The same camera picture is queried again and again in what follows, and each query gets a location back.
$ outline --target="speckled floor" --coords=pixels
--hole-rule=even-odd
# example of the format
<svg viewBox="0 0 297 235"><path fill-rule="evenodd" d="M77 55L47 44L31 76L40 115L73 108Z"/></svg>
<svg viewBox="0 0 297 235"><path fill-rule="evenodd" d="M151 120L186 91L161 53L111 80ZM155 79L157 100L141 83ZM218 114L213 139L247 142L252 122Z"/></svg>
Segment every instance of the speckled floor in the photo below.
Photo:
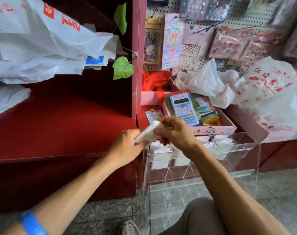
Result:
<svg viewBox="0 0 297 235"><path fill-rule="evenodd" d="M297 168L259 173L258 180L255 174L236 177L235 180L277 217L293 235L297 235ZM195 196L210 196L203 183L194 185L194 188ZM133 219L140 227L145 227L144 204L145 199L142 195L137 195L132 199L87 203L64 234L116 234L120 222L125 219ZM18 213L0 214L0 231L11 224L17 216Z"/></svg>

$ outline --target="blue calculator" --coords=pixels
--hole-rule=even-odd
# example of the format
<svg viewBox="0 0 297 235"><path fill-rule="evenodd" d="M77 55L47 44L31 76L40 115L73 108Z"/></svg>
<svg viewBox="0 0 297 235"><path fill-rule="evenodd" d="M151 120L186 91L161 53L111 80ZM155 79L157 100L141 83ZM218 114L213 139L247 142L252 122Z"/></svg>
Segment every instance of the blue calculator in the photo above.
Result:
<svg viewBox="0 0 297 235"><path fill-rule="evenodd" d="M183 118L189 126L198 126L199 120L192 105L189 93L181 93L170 97L176 117Z"/></svg>

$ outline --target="calculator screen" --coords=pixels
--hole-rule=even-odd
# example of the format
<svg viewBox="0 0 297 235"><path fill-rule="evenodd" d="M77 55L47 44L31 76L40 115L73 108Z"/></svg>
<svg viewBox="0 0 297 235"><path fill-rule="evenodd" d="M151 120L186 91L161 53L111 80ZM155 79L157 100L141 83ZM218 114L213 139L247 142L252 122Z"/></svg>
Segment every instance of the calculator screen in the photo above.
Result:
<svg viewBox="0 0 297 235"><path fill-rule="evenodd" d="M189 102L189 99L188 98L179 99L179 100L174 101L174 104L177 105L177 104L181 104L181 103L185 103L185 102Z"/></svg>

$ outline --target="shoe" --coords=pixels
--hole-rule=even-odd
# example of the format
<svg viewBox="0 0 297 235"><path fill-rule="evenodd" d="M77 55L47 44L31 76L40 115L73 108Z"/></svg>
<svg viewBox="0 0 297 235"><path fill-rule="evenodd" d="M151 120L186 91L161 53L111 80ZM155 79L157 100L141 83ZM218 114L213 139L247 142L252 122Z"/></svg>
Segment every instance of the shoe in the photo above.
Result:
<svg viewBox="0 0 297 235"><path fill-rule="evenodd" d="M127 219L120 225L118 235L141 235L141 233L137 225L132 220Z"/></svg>

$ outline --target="white pegboard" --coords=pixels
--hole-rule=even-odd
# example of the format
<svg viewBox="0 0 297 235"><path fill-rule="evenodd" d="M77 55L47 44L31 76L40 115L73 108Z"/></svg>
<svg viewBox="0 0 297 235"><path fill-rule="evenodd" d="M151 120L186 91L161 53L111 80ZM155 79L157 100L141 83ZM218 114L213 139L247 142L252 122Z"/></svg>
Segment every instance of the white pegboard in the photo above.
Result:
<svg viewBox="0 0 297 235"><path fill-rule="evenodd" d="M225 21L218 26L228 25L232 28L245 28L253 27L253 32L257 33L262 30L272 30L275 29L270 26L270 22L276 13L279 1L268 4L267 8L263 12L257 12L254 9L247 9L250 0L232 0L230 5L230 10ZM156 11L157 13L178 13L180 7L180 0L169 0L167 7L154 7L148 6L147 11ZM186 19L187 24L212 26L218 22L212 21L194 21ZM284 34L289 34L289 30L283 31ZM234 66L225 65L226 59L218 60L216 59L217 70L226 71L229 69L234 69ZM145 65L148 71L160 71L161 65Z"/></svg>

